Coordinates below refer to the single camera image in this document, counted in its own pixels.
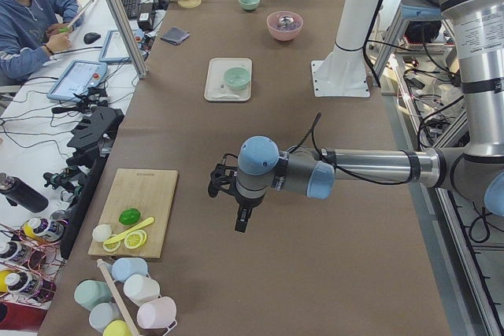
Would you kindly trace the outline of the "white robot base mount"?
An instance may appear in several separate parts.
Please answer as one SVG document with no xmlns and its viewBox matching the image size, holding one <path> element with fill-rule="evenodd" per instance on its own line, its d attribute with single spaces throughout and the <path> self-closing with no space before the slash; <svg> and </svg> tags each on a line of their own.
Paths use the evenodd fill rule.
<svg viewBox="0 0 504 336">
<path fill-rule="evenodd" d="M 323 61 L 312 62 L 317 97 L 367 98 L 364 52 L 383 0 L 345 0 L 334 48 Z"/>
</svg>

